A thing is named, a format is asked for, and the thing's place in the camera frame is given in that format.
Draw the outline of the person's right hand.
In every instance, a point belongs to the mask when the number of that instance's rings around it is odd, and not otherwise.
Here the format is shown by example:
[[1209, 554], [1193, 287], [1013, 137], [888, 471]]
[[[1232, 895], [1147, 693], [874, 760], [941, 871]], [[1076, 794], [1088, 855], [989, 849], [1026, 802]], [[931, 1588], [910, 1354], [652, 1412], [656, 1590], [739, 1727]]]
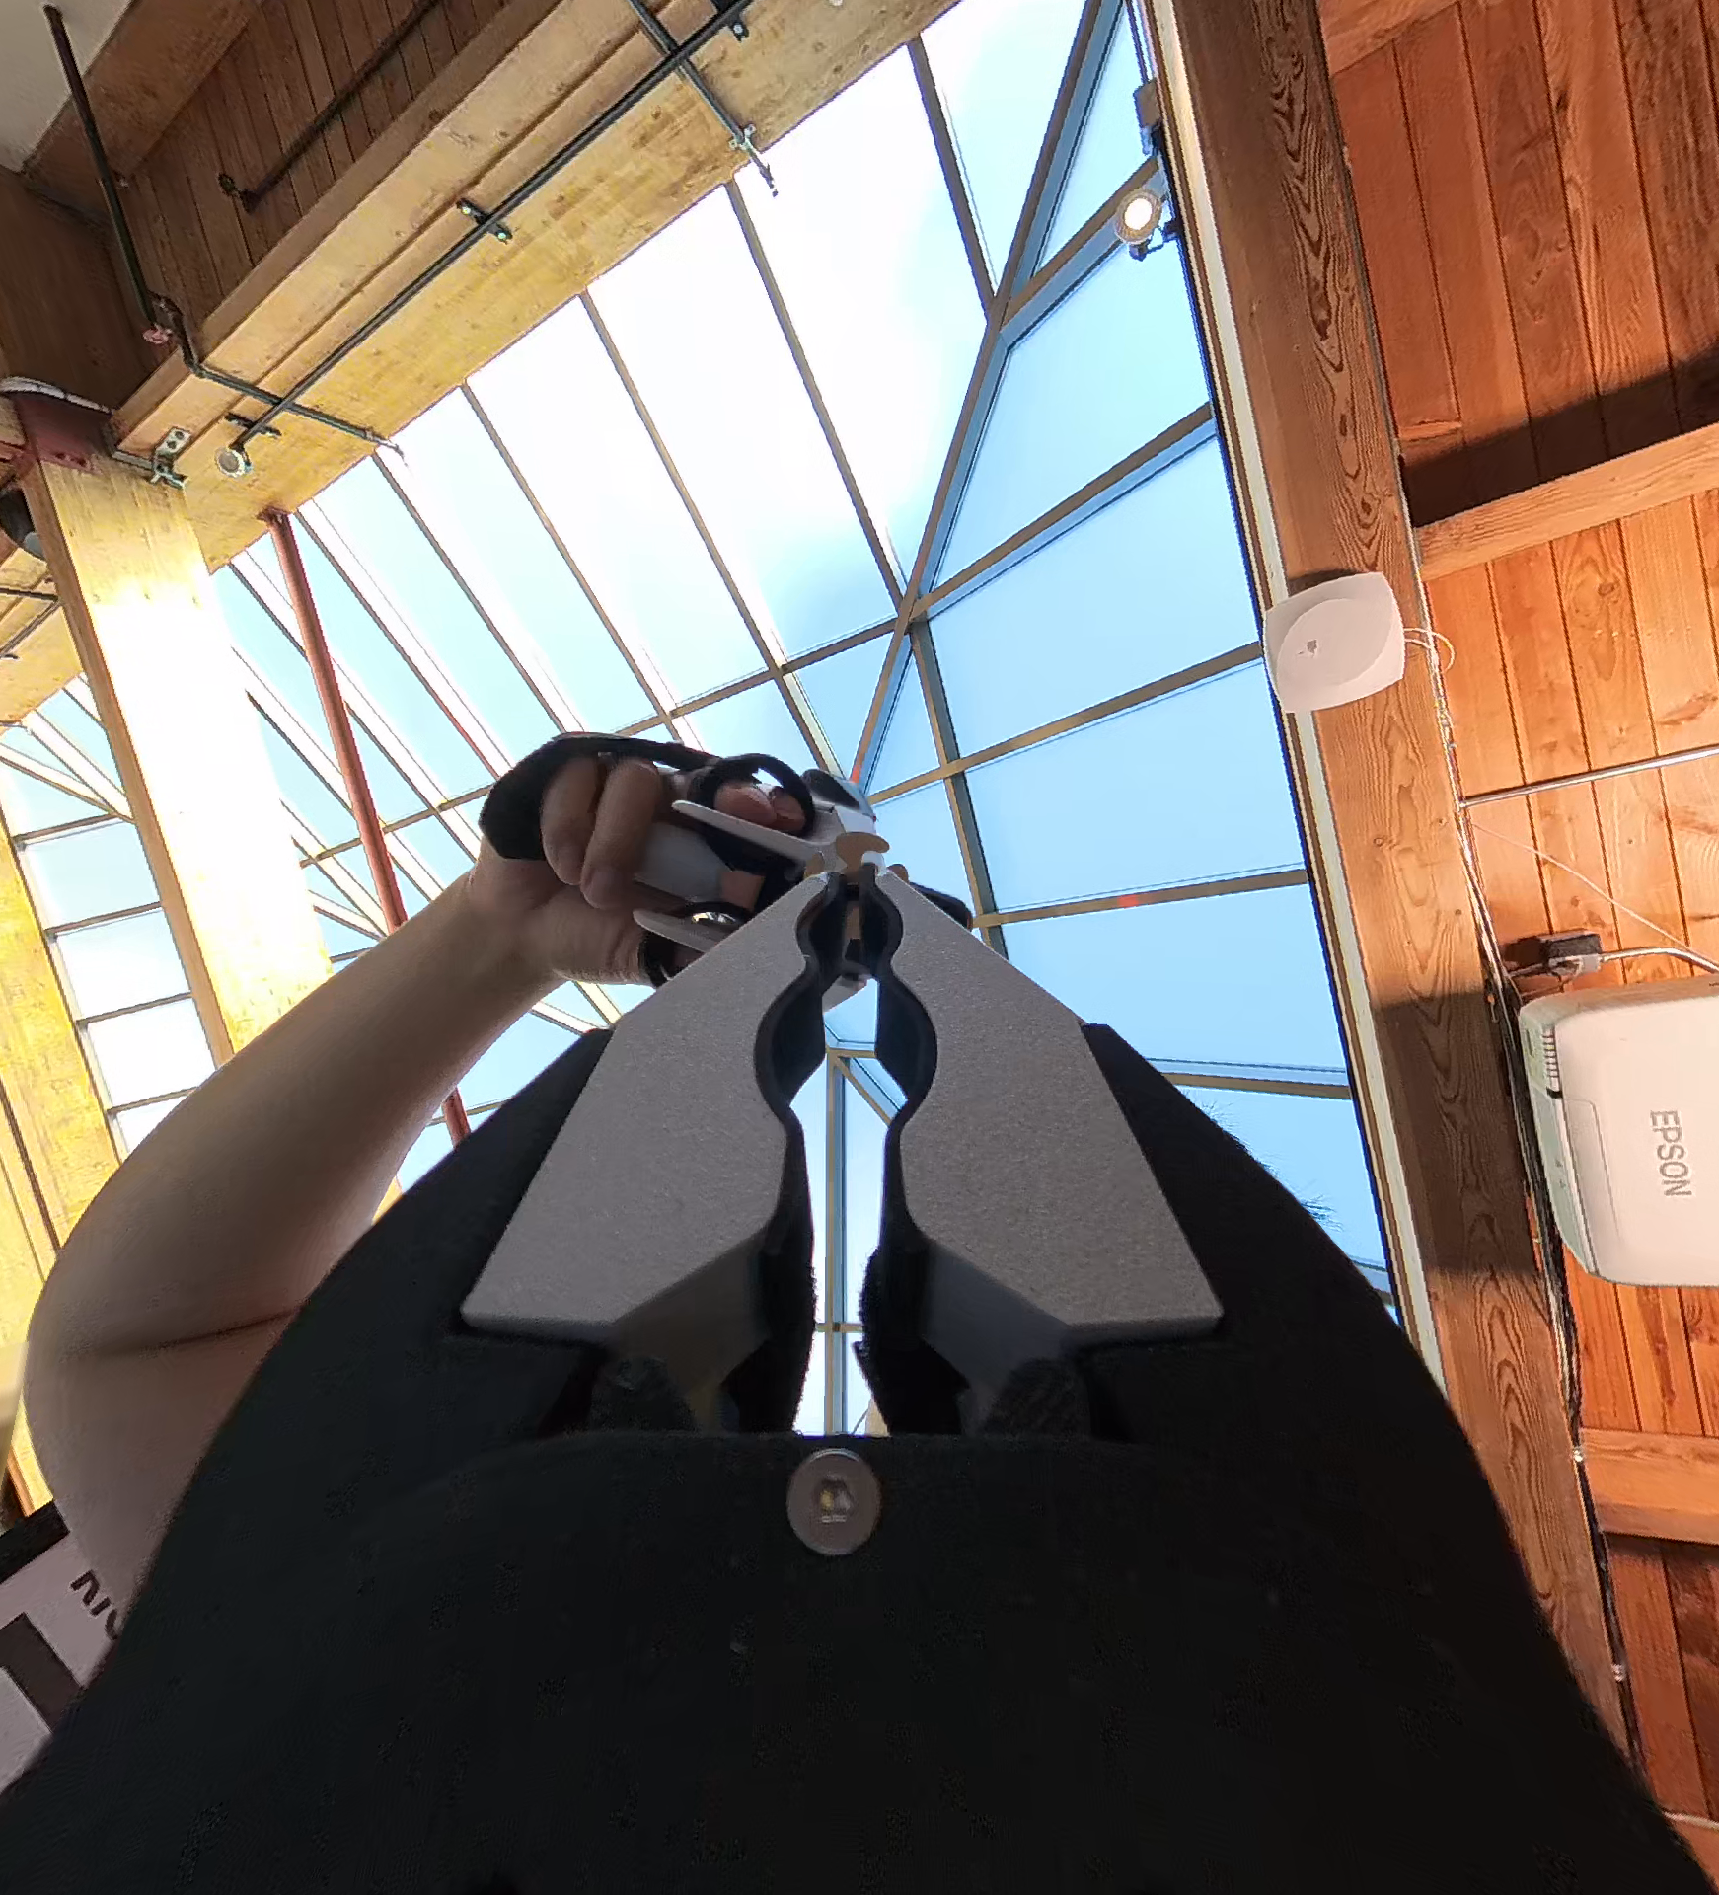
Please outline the person's right hand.
[[682, 802], [753, 828], [801, 836], [811, 806], [791, 776], [753, 774], [676, 745], [577, 731], [523, 756], [488, 794], [482, 848], [466, 875], [466, 935], [539, 998], [561, 982], [654, 982], [694, 958], [658, 941], [640, 913], [676, 915], [696, 897], [654, 887], [644, 869], [658, 826]]

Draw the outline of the white square ceiling device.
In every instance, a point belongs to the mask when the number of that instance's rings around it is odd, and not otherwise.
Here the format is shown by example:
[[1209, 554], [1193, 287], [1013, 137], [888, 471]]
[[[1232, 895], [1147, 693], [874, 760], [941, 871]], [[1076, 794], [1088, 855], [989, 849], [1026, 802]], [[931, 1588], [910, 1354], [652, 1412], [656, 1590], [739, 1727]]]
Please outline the white square ceiling device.
[[1379, 572], [1341, 574], [1268, 606], [1262, 651], [1276, 705], [1318, 715], [1399, 685], [1409, 628], [1393, 582]]

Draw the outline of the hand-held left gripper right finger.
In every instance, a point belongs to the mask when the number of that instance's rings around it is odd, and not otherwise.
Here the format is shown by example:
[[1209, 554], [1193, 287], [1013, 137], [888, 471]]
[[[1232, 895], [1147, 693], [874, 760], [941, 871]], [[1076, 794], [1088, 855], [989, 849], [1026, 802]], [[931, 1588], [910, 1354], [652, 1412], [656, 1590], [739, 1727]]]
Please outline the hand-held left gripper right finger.
[[858, 901], [886, 1135], [858, 1348], [892, 1434], [967, 1434], [1028, 1364], [1224, 1309], [1086, 1024], [892, 871]]

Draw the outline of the red steel bracket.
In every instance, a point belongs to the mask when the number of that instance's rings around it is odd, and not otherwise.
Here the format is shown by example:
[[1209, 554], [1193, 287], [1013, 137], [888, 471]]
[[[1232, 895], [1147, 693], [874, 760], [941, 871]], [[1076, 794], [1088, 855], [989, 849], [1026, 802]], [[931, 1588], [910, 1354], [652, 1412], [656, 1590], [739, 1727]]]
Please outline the red steel bracket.
[[32, 461], [90, 471], [113, 455], [113, 412], [36, 376], [0, 378]]

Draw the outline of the white ceiling projector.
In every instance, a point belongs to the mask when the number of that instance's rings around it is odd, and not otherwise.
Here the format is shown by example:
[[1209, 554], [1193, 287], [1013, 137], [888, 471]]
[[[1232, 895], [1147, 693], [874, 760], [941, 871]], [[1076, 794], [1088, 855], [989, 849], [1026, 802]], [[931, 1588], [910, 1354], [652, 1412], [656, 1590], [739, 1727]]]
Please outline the white ceiling projector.
[[1539, 996], [1518, 1032], [1579, 1265], [1613, 1285], [1719, 1289], [1719, 976]]

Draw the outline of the red steel post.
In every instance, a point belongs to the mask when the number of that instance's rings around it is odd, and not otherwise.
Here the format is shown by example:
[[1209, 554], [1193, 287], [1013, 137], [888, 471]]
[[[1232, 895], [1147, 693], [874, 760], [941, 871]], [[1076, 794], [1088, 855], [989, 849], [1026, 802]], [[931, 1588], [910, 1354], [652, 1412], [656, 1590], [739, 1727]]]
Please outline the red steel post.
[[365, 853], [385, 927], [393, 935], [407, 921], [399, 873], [357, 745], [341, 677], [337, 675], [327, 634], [304, 566], [294, 517], [286, 509], [264, 509], [262, 523], [276, 548], [282, 584], [296, 620], [304, 659], [313, 677], [321, 713], [327, 723], [333, 756], [357, 826], [357, 840]]

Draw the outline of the person's right forearm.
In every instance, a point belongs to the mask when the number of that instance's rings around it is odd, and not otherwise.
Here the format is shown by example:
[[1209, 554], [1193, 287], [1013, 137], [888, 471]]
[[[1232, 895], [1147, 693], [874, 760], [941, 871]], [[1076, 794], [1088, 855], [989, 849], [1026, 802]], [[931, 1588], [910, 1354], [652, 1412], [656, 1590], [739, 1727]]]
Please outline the person's right forearm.
[[446, 1095], [545, 992], [618, 980], [618, 867], [482, 861], [187, 1095], [42, 1287], [24, 1406], [46, 1483], [127, 1612], [177, 1505], [304, 1303], [373, 1224]]

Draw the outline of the long black ceiling pipe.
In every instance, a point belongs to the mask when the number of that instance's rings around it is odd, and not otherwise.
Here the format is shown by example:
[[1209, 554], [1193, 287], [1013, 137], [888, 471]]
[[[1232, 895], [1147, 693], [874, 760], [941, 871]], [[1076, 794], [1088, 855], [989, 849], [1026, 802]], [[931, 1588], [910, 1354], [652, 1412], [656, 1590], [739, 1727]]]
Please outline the long black ceiling pipe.
[[[513, 10], [216, 311], [208, 362], [333, 414], [317, 392], [341, 366], [474, 249], [513, 244], [519, 212], [751, 4]], [[262, 404], [214, 386], [208, 400], [189, 453], [240, 438], [254, 459], [266, 436], [242, 422]]]

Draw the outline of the short black ceiling rod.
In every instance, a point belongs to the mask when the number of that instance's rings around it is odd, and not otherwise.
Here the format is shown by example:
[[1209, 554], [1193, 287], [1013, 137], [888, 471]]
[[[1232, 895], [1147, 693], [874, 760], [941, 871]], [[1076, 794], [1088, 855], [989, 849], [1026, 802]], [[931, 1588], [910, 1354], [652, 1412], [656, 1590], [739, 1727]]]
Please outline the short black ceiling rod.
[[426, 20], [444, 8], [444, 2], [420, 2], [409, 6], [409, 10], [395, 22], [389, 36], [369, 51], [365, 61], [357, 63], [349, 71], [339, 89], [282, 149], [280, 156], [264, 176], [260, 176], [254, 184], [240, 184], [232, 174], [220, 172], [218, 184], [224, 196], [244, 210], [244, 214], [252, 214], [280, 184], [292, 178], [292, 172], [313, 150], [315, 143], [321, 141], [327, 131], [337, 129], [343, 123], [349, 107], [359, 103], [367, 87], [373, 85], [375, 79], [395, 63], [395, 59], [399, 59], [401, 50], [422, 34]]

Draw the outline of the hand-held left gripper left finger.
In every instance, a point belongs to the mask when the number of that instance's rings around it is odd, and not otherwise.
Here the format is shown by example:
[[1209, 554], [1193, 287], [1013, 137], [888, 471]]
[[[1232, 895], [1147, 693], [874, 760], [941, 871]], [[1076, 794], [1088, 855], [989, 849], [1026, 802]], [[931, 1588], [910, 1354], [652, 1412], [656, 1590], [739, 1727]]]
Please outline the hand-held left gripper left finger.
[[712, 1430], [795, 1428], [816, 1315], [797, 1099], [846, 931], [844, 881], [813, 875], [611, 1034], [470, 1329], [654, 1358]]

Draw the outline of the bent black ceiling pipe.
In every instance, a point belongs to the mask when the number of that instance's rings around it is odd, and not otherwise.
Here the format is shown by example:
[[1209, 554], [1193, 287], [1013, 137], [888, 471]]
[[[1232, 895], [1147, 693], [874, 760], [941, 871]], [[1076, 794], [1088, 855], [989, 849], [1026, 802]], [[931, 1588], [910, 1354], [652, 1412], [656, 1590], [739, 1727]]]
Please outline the bent black ceiling pipe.
[[117, 257], [123, 265], [123, 273], [129, 285], [129, 297], [137, 313], [137, 325], [147, 343], [161, 347], [165, 350], [175, 350], [185, 366], [185, 372], [193, 380], [208, 382], [214, 388], [232, 392], [232, 396], [242, 398], [250, 404], [260, 402], [262, 414], [250, 414], [242, 428], [250, 430], [254, 438], [278, 436], [280, 416], [304, 418], [321, 428], [329, 428], [349, 440], [363, 444], [369, 449], [379, 449], [389, 446], [389, 438], [337, 414], [327, 414], [325, 410], [306, 406], [292, 398], [284, 400], [278, 392], [258, 386], [252, 380], [236, 376], [224, 368], [208, 362], [199, 350], [189, 333], [187, 319], [183, 309], [169, 297], [157, 293], [149, 281], [137, 249], [137, 238], [131, 228], [127, 206], [121, 200], [121, 184], [117, 172], [107, 154], [86, 81], [86, 73], [76, 55], [72, 44], [68, 22], [58, 4], [42, 4], [42, 14], [48, 24], [52, 48], [56, 51], [62, 75], [68, 85], [70, 107], [74, 109], [76, 121], [82, 129], [96, 184], [106, 210], [106, 220], [109, 224], [109, 234]]

